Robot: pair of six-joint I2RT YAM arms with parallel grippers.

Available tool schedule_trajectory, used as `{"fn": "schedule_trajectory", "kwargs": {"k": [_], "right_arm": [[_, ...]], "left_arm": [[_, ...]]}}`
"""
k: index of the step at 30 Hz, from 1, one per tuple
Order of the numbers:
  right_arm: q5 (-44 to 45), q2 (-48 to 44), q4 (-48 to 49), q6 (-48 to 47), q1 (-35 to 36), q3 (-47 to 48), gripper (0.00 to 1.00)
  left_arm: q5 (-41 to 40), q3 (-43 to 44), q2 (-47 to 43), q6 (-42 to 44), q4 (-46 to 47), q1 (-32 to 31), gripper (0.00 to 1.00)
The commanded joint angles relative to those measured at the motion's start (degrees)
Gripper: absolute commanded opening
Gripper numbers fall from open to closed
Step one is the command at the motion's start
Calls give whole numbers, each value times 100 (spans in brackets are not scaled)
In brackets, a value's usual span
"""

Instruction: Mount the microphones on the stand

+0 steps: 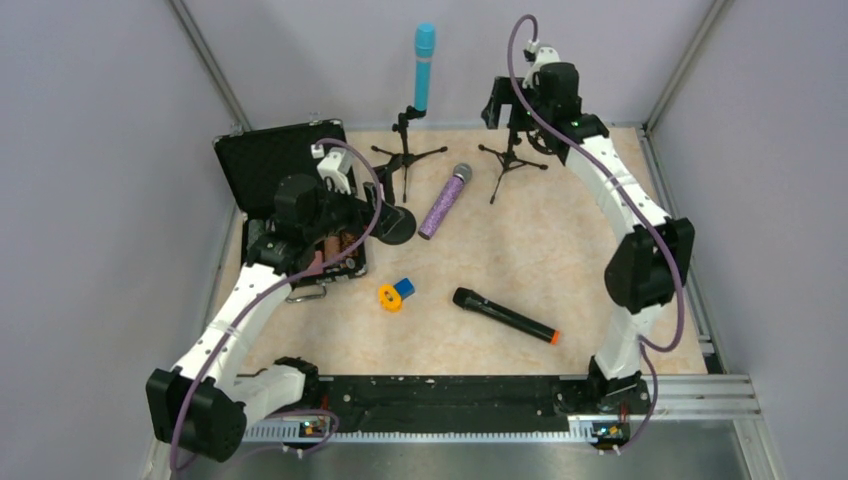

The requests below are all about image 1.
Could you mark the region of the black tripod microphone stand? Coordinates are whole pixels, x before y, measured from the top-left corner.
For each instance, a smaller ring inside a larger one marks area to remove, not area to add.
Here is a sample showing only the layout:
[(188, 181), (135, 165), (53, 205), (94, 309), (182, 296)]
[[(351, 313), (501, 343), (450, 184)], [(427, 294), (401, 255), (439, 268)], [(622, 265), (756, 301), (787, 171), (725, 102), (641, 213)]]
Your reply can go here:
[(409, 124), (412, 120), (422, 119), (426, 116), (425, 110), (418, 110), (414, 106), (407, 106), (406, 109), (400, 112), (397, 116), (397, 121), (392, 125), (392, 131), (397, 133), (400, 138), (400, 152), (390, 152), (376, 145), (371, 146), (373, 152), (385, 154), (389, 157), (387, 163), (374, 168), (378, 180), (382, 187), (384, 200), (391, 204), (396, 204), (395, 190), (393, 184), (393, 175), (397, 170), (403, 170), (403, 188), (402, 202), (407, 202), (408, 191), (408, 170), (418, 161), (435, 154), (446, 153), (449, 148), (442, 146), (440, 148), (425, 151), (423, 153), (412, 153), (409, 147)]

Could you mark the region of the purple glitter microphone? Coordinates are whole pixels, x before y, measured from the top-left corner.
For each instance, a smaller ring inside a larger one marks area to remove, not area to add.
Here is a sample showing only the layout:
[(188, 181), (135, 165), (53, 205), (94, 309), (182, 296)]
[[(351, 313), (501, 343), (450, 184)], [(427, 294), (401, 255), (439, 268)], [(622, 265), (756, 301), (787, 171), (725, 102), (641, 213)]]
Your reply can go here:
[(418, 235), (421, 238), (430, 240), (436, 234), (472, 175), (472, 168), (467, 163), (459, 163), (453, 168), (451, 176), (419, 226)]

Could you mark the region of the teal blue microphone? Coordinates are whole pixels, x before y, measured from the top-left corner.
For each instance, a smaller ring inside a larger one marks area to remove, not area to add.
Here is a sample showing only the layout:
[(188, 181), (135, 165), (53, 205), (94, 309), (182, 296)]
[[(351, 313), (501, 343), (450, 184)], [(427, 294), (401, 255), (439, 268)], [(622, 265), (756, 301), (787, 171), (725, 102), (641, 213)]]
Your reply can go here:
[(420, 23), (415, 31), (416, 56), (413, 108), (425, 112), (429, 104), (432, 58), (436, 46), (436, 28), (432, 23)]

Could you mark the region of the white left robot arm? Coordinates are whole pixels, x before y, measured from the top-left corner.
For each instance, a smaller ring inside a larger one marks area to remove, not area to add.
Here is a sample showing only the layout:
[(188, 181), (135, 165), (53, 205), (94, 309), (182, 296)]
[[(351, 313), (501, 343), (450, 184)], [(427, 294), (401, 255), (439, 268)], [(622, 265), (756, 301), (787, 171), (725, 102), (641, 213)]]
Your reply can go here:
[(344, 231), (354, 234), (354, 247), (384, 236), (394, 208), (383, 186), (366, 182), (359, 198), (347, 179), (289, 175), (271, 205), (248, 214), (241, 270), (223, 306), (170, 369), (154, 370), (146, 382), (158, 441), (224, 462), (249, 427), (312, 391), (317, 368), (298, 358), (279, 358), (252, 374), (241, 368), (272, 314), (307, 276), (320, 243)]

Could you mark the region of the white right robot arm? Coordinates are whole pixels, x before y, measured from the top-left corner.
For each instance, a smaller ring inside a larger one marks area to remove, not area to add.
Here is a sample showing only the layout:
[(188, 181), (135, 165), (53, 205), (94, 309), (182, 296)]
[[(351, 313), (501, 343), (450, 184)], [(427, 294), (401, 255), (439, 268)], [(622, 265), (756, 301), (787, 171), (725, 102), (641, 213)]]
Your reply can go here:
[(618, 243), (603, 274), (614, 305), (610, 324), (586, 379), (564, 390), (563, 409), (641, 412), (650, 401), (644, 353), (673, 351), (683, 337), (695, 229), (650, 198), (617, 154), (607, 126), (583, 112), (578, 85), (576, 67), (564, 62), (528, 78), (498, 76), (481, 118), (494, 130), (509, 106), (509, 144), (526, 139), (537, 152), (556, 156), (593, 196)]

